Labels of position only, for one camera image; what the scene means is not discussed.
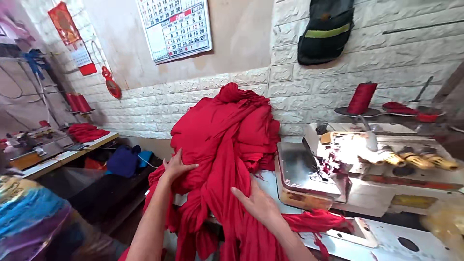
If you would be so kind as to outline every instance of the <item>red fabric bundle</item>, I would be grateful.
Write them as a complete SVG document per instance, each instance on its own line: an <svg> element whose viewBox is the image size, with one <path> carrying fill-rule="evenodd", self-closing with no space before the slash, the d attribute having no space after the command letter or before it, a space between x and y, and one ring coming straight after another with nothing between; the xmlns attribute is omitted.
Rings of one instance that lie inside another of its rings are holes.
<svg viewBox="0 0 464 261"><path fill-rule="evenodd" d="M178 210L168 211L167 227L178 236L177 261L193 261L196 252L204 260L217 249L217 238L203 224L210 211L224 229L222 261L287 260L276 238L230 192L234 186L249 196L250 172L274 170L278 131L269 99L239 90L236 83L223 86L215 98L201 99L173 127L171 147L175 152L183 149L184 164L200 165L172 186L174 193L189 193ZM144 210L163 172L160 166L148 177ZM327 231L345 221L326 210L283 216L298 232ZM316 241L327 257L326 248Z"/></svg>
<svg viewBox="0 0 464 261"><path fill-rule="evenodd" d="M418 115L419 111L415 109L411 109L406 105L397 102L387 102L382 105L382 107L389 113L399 113L399 114L407 114L407 115Z"/></svg>
<svg viewBox="0 0 464 261"><path fill-rule="evenodd" d="M89 124L73 124L69 127L68 133L74 135L78 142L89 142L101 138L110 132L107 130L97 129L97 127Z"/></svg>

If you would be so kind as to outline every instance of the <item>black bag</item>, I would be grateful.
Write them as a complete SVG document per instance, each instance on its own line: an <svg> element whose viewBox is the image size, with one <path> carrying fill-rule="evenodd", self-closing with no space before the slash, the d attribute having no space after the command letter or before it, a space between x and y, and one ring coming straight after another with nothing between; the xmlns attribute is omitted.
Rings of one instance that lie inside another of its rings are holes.
<svg viewBox="0 0 464 261"><path fill-rule="evenodd" d="M298 63L328 63L343 51L353 28L354 0L311 0L309 23L298 42Z"/></svg>

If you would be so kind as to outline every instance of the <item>wall calendar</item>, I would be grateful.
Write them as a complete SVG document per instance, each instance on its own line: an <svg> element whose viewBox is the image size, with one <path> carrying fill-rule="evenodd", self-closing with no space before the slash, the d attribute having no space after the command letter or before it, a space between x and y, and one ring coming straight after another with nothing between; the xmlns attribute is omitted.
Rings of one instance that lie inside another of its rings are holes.
<svg viewBox="0 0 464 261"><path fill-rule="evenodd" d="M207 0L136 0L156 64L213 48Z"/></svg>

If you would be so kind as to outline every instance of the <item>hand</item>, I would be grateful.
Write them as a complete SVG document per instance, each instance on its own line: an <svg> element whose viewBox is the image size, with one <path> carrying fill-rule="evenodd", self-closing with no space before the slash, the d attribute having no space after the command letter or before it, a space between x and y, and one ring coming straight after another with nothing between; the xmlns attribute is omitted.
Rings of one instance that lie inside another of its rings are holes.
<svg viewBox="0 0 464 261"><path fill-rule="evenodd" d="M166 169L161 176L162 179L172 183L176 178L182 175L184 172L193 170L198 167L198 164L184 165L182 162L182 148L177 151L177 154L171 158L169 163L166 159L163 159L163 166Z"/></svg>
<svg viewBox="0 0 464 261"><path fill-rule="evenodd" d="M242 202L246 211L269 230L272 230L279 222L285 222L276 201L258 186L258 182L254 178L251 178L251 194L249 198L235 187L231 187L231 191Z"/></svg>

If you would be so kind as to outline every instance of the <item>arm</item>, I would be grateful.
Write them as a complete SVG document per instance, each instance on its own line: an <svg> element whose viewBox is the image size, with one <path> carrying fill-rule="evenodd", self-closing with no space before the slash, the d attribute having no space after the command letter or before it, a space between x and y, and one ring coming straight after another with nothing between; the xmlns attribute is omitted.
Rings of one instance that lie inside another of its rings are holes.
<svg viewBox="0 0 464 261"><path fill-rule="evenodd" d="M140 220L126 261L161 260L172 182L182 173L198 167L198 164L184 165L182 163L182 149L171 158L169 164L163 160L163 165L166 170L160 177L150 204Z"/></svg>
<svg viewBox="0 0 464 261"><path fill-rule="evenodd" d="M277 238L289 261L317 261L297 234L291 231L274 199L259 188L255 179L251 179L249 198L235 187L232 187L231 191L242 202L248 213Z"/></svg>

